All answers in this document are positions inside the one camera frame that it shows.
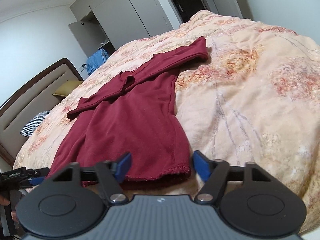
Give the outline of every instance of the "metal screw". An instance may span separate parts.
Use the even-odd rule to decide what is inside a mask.
[[[112,202],[122,202],[124,200],[126,200],[126,196],[122,193],[116,193],[111,195],[110,200]]]
[[[213,196],[211,196],[210,194],[207,194],[207,193],[203,193],[203,194],[198,195],[197,198],[201,202],[208,202],[213,199]]]

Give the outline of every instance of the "pillow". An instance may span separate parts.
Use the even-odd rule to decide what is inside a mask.
[[[52,94],[54,96],[67,97],[77,86],[82,84],[83,81],[79,80],[68,80],[63,83],[58,89]]]
[[[49,113],[50,111],[45,111],[37,114],[34,118],[31,119],[30,122],[25,125],[20,134],[29,138]]]

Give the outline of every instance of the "red long-sleeve shirt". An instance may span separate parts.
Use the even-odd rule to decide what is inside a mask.
[[[204,37],[155,54],[134,71],[120,72],[89,98],[80,98],[67,114],[78,119],[59,146],[50,175],[70,162],[87,167],[129,151],[132,166],[126,180],[134,188],[186,179],[189,143],[175,117],[174,85],[179,66],[195,58],[208,58]]]

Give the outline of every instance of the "floral bedspread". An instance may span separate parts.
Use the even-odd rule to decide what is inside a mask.
[[[320,216],[320,47],[292,30],[200,11],[178,30],[129,42],[50,112],[21,148],[15,168],[51,166],[74,121],[66,113],[120,71],[204,36],[210,58],[184,65],[175,84],[177,118],[190,153],[232,165],[254,161],[299,195],[301,229]],[[197,175],[147,194],[191,194]]]

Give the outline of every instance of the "human hand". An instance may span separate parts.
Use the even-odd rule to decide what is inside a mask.
[[[8,206],[9,204],[10,204],[10,201],[0,195],[0,205]]]
[[[19,223],[18,217],[17,217],[17,214],[16,214],[15,211],[11,212],[11,218],[12,218],[13,221],[16,221],[17,223]]]
[[[10,204],[10,201],[7,200],[5,197],[3,197],[3,196],[0,195],[0,205],[8,206],[9,204]],[[17,214],[16,214],[15,211],[12,211],[12,212],[11,212],[11,217],[12,217],[12,220],[13,220],[13,221],[18,222]]]

